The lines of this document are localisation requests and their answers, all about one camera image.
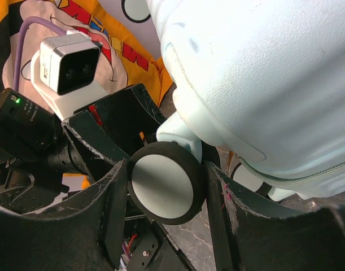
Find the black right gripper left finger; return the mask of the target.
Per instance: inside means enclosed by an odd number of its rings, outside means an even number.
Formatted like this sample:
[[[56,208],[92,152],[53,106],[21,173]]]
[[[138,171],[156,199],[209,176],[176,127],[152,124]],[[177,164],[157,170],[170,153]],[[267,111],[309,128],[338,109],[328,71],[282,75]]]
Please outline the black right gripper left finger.
[[[126,160],[39,214],[0,207],[0,270],[115,270],[126,209]]]

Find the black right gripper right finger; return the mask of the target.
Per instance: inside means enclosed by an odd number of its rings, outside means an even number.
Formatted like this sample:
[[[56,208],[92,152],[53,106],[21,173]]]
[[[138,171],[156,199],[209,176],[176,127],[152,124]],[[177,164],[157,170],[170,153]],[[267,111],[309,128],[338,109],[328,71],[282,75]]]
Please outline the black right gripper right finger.
[[[204,166],[217,270],[345,270],[345,205],[300,212]]]

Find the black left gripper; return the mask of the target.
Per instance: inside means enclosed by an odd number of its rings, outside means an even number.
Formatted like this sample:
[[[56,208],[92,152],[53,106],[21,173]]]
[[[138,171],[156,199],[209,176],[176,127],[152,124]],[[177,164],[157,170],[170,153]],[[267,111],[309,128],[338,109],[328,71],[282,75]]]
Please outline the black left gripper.
[[[165,229],[137,208],[126,211],[120,270],[194,270],[185,254],[174,245]]]

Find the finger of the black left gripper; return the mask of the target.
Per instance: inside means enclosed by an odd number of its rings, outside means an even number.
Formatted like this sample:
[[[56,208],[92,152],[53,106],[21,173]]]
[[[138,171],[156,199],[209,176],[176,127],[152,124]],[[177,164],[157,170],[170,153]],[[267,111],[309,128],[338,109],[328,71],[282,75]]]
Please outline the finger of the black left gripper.
[[[89,112],[114,143],[132,156],[143,141],[156,141],[157,128],[165,116],[144,84],[127,86],[91,104]]]
[[[129,159],[87,110],[62,121],[62,128],[88,175],[105,175],[119,161]]]

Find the light blue hard suitcase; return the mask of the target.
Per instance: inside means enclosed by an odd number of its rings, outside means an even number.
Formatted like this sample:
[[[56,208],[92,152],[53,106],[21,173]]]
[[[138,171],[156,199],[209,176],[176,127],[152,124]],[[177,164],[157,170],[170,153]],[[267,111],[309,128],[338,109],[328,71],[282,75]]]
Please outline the light blue hard suitcase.
[[[175,112],[128,164],[164,224],[205,198],[204,143],[235,153],[280,201],[345,192],[345,1],[148,1]]]

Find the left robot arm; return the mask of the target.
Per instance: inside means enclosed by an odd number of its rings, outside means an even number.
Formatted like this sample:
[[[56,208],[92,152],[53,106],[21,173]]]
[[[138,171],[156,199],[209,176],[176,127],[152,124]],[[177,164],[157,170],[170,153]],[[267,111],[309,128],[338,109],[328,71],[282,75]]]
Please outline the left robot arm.
[[[159,142],[165,118],[142,84],[60,120],[0,93],[0,270],[115,270],[127,202],[178,225],[205,197],[200,156]]]

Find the orange cartoon mouse bag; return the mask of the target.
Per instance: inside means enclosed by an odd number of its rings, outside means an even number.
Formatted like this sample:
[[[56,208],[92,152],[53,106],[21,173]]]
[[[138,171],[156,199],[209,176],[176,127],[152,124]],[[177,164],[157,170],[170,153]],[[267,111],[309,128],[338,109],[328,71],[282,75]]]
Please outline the orange cartoon mouse bag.
[[[159,48],[145,1],[0,1],[0,92],[14,85],[20,76],[19,91],[42,108],[48,106],[30,81],[30,61],[43,39],[54,32],[40,24],[26,31],[20,68],[15,68],[20,29],[27,18],[38,17],[66,31],[79,31],[103,48],[96,80],[110,93],[142,83],[155,104],[160,104],[172,86],[161,57],[146,45]]]

